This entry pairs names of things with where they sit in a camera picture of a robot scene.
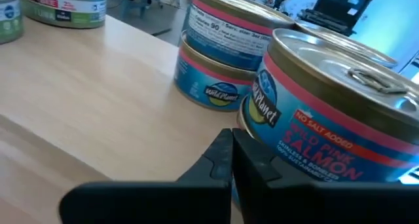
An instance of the salmon can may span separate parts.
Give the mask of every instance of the salmon can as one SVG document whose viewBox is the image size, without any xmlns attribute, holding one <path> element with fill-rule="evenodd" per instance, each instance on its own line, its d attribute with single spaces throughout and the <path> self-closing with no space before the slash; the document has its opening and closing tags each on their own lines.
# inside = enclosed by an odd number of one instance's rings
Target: salmon can
<svg viewBox="0 0 419 224">
<path fill-rule="evenodd" d="M 252 0 L 193 0 L 187 42 L 223 64 L 256 71 L 275 28 L 293 28 L 288 16 Z"/>
<path fill-rule="evenodd" d="M 419 165 L 418 85 L 323 39 L 276 29 L 244 122 L 323 181 L 393 182 Z"/>
<path fill-rule="evenodd" d="M 31 19 L 63 28 L 98 28 L 105 24 L 106 0 L 22 0 Z"/>
<path fill-rule="evenodd" d="M 381 64 L 384 67 L 393 68 L 397 65 L 397 61 L 389 56 L 375 50 L 371 47 L 368 47 L 362 43 L 359 43 L 355 40 L 350 39 L 347 36 L 339 34 L 330 29 L 321 27 L 319 25 L 311 24 L 302 20 L 298 20 L 295 23 L 296 30 L 315 37 L 319 37 L 342 47 L 344 50 L 354 52 L 368 60 Z"/>
<path fill-rule="evenodd" d="M 236 69 L 195 51 L 182 34 L 175 84 L 188 99 L 210 109 L 237 111 L 256 72 Z"/>
<path fill-rule="evenodd" d="M 19 0 L 0 0 L 0 44 L 14 41 L 23 34 Z"/>
</svg>

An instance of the wooden table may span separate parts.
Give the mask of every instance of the wooden table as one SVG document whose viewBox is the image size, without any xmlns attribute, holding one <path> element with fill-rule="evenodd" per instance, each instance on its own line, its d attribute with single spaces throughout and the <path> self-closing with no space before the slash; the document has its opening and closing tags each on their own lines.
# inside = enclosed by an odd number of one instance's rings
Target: wooden table
<svg viewBox="0 0 419 224">
<path fill-rule="evenodd" d="M 171 44 L 109 16 L 89 30 L 24 22 L 0 46 L 2 224 L 59 223 L 60 198 L 86 181 L 175 180 L 236 124 L 176 90 Z"/>
</svg>

